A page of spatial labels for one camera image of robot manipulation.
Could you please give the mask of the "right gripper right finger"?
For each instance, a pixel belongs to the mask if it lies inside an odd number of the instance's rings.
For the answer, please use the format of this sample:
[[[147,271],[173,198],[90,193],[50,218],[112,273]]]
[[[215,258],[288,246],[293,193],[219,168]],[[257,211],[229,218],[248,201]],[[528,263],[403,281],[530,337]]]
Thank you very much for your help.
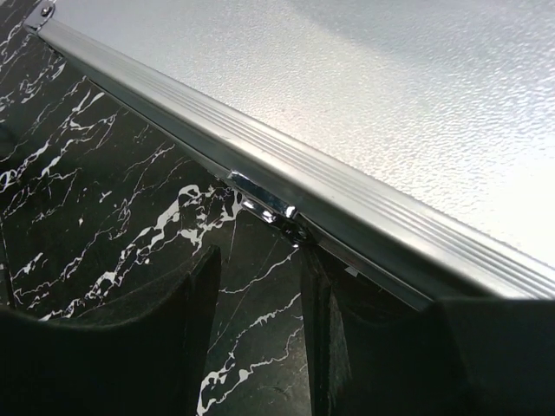
[[[300,286],[313,414],[553,414],[553,302],[454,298],[386,321],[317,248]]]

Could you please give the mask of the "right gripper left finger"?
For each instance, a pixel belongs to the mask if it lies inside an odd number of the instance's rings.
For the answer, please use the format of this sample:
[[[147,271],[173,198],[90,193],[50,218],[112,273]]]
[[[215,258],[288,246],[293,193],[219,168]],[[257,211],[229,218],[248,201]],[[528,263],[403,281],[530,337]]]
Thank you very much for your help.
[[[74,318],[2,308],[2,414],[195,414],[220,277],[209,246]]]

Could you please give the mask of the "grey metal medicine case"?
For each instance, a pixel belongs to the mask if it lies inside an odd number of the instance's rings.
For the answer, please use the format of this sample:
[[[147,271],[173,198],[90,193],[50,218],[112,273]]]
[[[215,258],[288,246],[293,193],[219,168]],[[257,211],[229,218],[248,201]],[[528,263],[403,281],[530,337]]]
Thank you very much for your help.
[[[553,298],[553,2],[42,1],[24,24],[410,305]]]

